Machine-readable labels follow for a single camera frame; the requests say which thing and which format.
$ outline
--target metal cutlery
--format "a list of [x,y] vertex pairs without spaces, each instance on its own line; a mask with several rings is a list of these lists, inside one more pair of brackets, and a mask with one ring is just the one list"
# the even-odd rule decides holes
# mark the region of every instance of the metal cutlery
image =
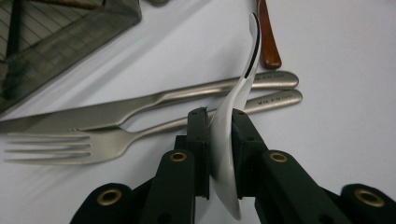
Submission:
[[[295,105],[302,100],[303,96],[297,90],[279,91],[247,101],[244,111],[247,114],[268,111],[288,105]],[[212,117],[214,112],[215,111],[209,111],[208,116]],[[163,133],[178,129],[184,127],[186,124],[187,118],[177,119],[135,133],[128,133],[120,127],[86,132],[10,133],[11,135],[30,138],[29,141],[13,142],[15,144],[42,146],[43,149],[6,150],[8,153],[43,154],[62,157],[12,159],[5,161],[46,165],[78,165],[110,161],[121,156],[128,149],[128,146],[139,138],[154,133]],[[40,141],[31,141],[31,137],[37,137]]]
[[[161,91],[134,99],[89,105],[31,117],[0,121],[0,133],[59,132],[91,130],[121,125],[133,114],[156,106],[170,105],[194,98],[227,93],[239,77],[206,84]],[[253,89],[292,90],[299,79],[293,73],[273,71],[257,74]]]

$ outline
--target wooden handle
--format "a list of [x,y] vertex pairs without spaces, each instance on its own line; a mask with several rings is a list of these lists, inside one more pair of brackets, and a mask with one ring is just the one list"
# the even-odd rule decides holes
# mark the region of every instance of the wooden handle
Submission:
[[262,29],[262,66],[267,69],[277,69],[282,65],[282,61],[277,52],[265,0],[257,0],[257,14]]

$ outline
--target black plastic part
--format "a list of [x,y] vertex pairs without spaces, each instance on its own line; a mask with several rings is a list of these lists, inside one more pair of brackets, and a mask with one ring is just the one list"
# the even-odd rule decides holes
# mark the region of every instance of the black plastic part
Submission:
[[[106,184],[94,190],[84,201],[74,215],[71,224],[95,223],[95,224],[121,224],[137,223],[145,204],[151,180],[138,188],[131,190],[122,184]],[[120,199],[110,205],[101,205],[98,202],[100,195],[108,190],[120,191]],[[114,197],[111,191],[107,197]]]
[[396,223],[396,202],[378,189],[362,184],[347,185],[341,199],[354,223]]
[[209,120],[205,108],[189,113],[186,150],[195,157],[195,196],[209,199]]
[[259,190],[254,203],[261,224],[285,223],[273,196],[267,189]]
[[262,178],[284,223],[351,223],[290,154],[263,152]]
[[234,109],[232,124],[233,167],[238,198],[256,197],[261,184],[260,157],[268,148],[246,113]]
[[7,52],[10,57],[20,49],[22,0],[12,1],[11,19],[8,30]]
[[165,153],[152,182],[139,223],[193,223],[193,173],[194,156],[191,152],[172,150]]

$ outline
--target white spoon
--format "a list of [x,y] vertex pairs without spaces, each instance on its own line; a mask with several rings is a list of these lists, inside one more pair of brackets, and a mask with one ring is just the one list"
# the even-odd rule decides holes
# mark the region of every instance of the white spoon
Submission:
[[235,219],[241,218],[236,194],[231,139],[233,108],[243,110],[256,75],[262,44],[259,21],[250,14],[249,29],[253,44],[243,75],[218,107],[210,126],[210,160],[213,186],[220,200]]

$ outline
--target brass grommet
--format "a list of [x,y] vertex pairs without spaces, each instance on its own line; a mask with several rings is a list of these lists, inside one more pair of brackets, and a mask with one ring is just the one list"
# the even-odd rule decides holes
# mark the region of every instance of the brass grommet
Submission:
[[372,207],[382,207],[385,205],[382,198],[367,189],[356,189],[354,193],[361,202],[371,205]]
[[277,162],[285,162],[288,160],[288,158],[285,155],[278,153],[278,152],[271,153],[270,158],[271,158],[271,160],[277,161]]
[[184,161],[187,159],[187,155],[183,152],[175,152],[171,154],[170,158],[171,161]]
[[108,206],[116,203],[121,198],[121,195],[122,193],[119,189],[107,189],[98,196],[97,202],[102,206]]

